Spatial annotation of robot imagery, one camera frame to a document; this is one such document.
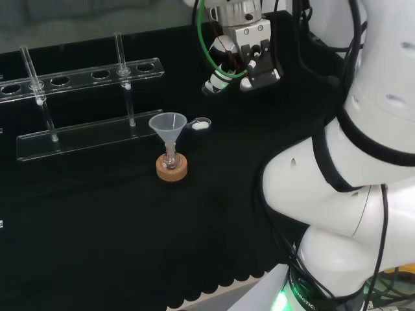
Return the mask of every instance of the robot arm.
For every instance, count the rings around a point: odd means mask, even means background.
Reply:
[[[336,297],[359,292],[373,274],[383,221],[376,185],[389,184],[381,271],[415,261],[415,1],[363,3],[368,33],[344,111],[323,139],[280,153],[263,174],[269,206],[311,224],[299,255]]]
[[[211,17],[222,26],[224,36],[221,38],[237,49],[241,67],[247,68],[255,62],[249,76],[241,80],[241,90],[249,91],[279,81],[282,72],[274,68],[272,61],[271,24],[262,18],[260,0],[206,0],[205,6],[211,9]],[[214,86],[218,79],[222,80],[215,73],[204,84],[205,90],[210,91],[209,87]],[[221,87],[215,86],[214,93],[226,87],[226,84],[217,84]]]

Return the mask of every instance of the test tube rack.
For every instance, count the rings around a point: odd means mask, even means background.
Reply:
[[[155,135],[148,121],[163,112],[161,109],[134,114],[132,81],[164,75],[158,58],[126,62],[119,32],[114,33],[118,63],[74,71],[38,76],[26,46],[20,52],[29,77],[0,82],[0,104],[34,98],[40,107],[47,130],[16,137],[16,158],[30,161],[42,157],[74,152],[106,144]],[[120,84],[127,116],[55,128],[47,107],[47,95],[91,87]]]

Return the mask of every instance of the test tube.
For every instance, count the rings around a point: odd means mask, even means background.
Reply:
[[[120,76],[128,76],[130,74],[130,68],[128,68],[125,64],[125,55],[124,55],[123,41],[121,39],[121,33],[114,32],[114,38],[115,38],[115,46],[117,47],[117,57],[118,57],[118,64],[119,64],[117,73]],[[128,121],[130,123],[130,126],[134,127],[136,126],[136,121],[134,119],[134,106],[132,103],[132,96],[131,96],[131,81],[125,80],[121,82],[121,87],[123,88],[124,101],[125,101],[125,106],[126,106],[127,114],[128,114]]]
[[[34,70],[32,58],[30,57],[29,50],[27,49],[26,45],[20,47],[20,53],[23,61],[25,62],[26,70],[31,81],[29,87],[33,91],[36,103],[41,109],[46,128],[49,131],[52,141],[57,142],[58,135],[56,134],[51,115],[49,114],[49,109],[46,105],[46,95],[43,91],[43,82],[40,82],[38,79],[38,75]]]

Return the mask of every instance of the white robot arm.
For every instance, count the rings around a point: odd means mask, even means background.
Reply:
[[[377,185],[388,184],[389,201],[381,271],[415,262],[415,1],[363,3],[368,32],[344,110],[263,174],[269,206],[311,225],[298,254],[336,297],[361,291],[373,274],[383,223]]]

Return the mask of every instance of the black cloth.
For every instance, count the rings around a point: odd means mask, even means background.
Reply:
[[[147,137],[16,162],[16,136],[44,130],[34,100],[0,105],[0,308],[12,310],[165,310],[201,292],[282,261],[261,213],[251,203],[261,159],[310,136],[331,113],[333,91],[298,65],[291,17],[278,14],[278,85],[241,93],[237,84],[206,97],[211,74],[195,29],[123,37],[127,60],[158,57],[159,80],[134,82],[135,112],[152,109],[208,117],[207,132],[184,131],[177,150],[189,174],[168,184],[156,175],[164,151]],[[206,43],[213,39],[204,25]],[[116,63],[113,38],[30,51],[39,75]],[[335,75],[334,54],[303,43],[304,62]],[[5,80],[27,76],[18,52],[0,55]],[[57,128],[125,115],[121,87],[48,96]],[[275,213],[290,239],[306,226]]]

